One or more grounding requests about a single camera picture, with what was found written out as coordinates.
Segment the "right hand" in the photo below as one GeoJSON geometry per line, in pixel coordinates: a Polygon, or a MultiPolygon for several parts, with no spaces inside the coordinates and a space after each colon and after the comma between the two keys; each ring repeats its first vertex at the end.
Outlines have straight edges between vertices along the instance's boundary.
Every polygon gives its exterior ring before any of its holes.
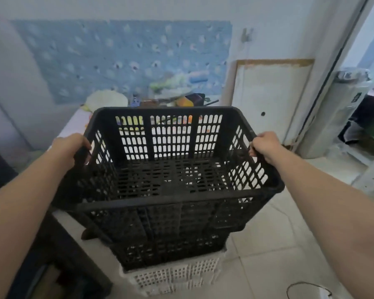
{"type": "Polygon", "coordinates": [[[255,151],[258,151],[264,155],[265,160],[271,165],[274,165],[274,156],[283,148],[273,131],[265,131],[258,134],[249,145],[250,156],[255,157],[255,151]]]}

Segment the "door frame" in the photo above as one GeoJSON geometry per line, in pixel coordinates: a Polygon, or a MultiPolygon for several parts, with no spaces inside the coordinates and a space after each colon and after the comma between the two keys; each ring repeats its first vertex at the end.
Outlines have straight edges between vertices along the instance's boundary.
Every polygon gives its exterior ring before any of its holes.
{"type": "Polygon", "coordinates": [[[359,0],[353,9],[346,9],[345,2],[339,2],[336,6],[284,139],[284,144],[290,145],[292,151],[296,151],[315,119],[321,102],[373,6],[374,0],[359,0]]]}

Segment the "white floor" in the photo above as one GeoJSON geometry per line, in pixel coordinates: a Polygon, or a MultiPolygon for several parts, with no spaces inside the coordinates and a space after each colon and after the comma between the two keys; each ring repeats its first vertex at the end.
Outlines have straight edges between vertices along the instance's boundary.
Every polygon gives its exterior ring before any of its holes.
{"type": "MultiPolygon", "coordinates": [[[[319,169],[350,183],[364,167],[350,160],[319,158],[309,160],[319,169]]],[[[81,247],[113,281],[110,299],[139,298],[119,274],[119,263],[98,240],[81,241],[83,227],[65,213],[58,220],[81,247]]],[[[227,260],[217,282],[193,291],[155,298],[194,299],[284,299],[287,287],[298,281],[322,285],[331,291],[339,281],[325,260],[289,192],[276,195],[241,232],[229,237],[227,260]]],[[[308,286],[291,289],[290,299],[320,298],[308,286]]]]}

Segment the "plastic crate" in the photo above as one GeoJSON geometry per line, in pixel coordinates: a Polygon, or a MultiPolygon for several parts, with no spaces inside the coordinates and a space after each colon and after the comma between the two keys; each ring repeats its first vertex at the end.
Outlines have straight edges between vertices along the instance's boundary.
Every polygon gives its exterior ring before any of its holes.
{"type": "Polygon", "coordinates": [[[234,107],[102,108],[53,204],[108,243],[240,231],[284,184],[234,107]]]}
{"type": "Polygon", "coordinates": [[[228,233],[165,238],[153,241],[125,241],[110,245],[124,270],[136,270],[220,251],[228,233]]]}
{"type": "Polygon", "coordinates": [[[119,267],[119,275],[145,297],[213,284],[221,272],[226,249],[137,271],[119,267]]]}

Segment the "cable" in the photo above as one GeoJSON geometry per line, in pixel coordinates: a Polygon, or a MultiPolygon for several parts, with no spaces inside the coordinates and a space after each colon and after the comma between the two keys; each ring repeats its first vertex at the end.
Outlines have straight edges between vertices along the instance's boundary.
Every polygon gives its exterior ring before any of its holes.
{"type": "Polygon", "coordinates": [[[289,289],[290,289],[291,287],[293,287],[293,286],[297,286],[297,285],[299,285],[299,284],[309,284],[309,285],[311,285],[311,286],[317,286],[317,287],[319,287],[319,288],[322,288],[322,289],[326,290],[327,292],[329,292],[328,297],[332,299],[332,292],[331,292],[328,288],[325,288],[324,286],[319,286],[318,284],[315,284],[315,283],[306,282],[306,281],[299,281],[299,282],[295,282],[295,283],[293,283],[293,284],[290,284],[289,287],[287,287],[287,298],[288,298],[288,299],[290,299],[290,298],[289,298],[289,295],[288,295],[288,291],[289,291],[289,289]]]}

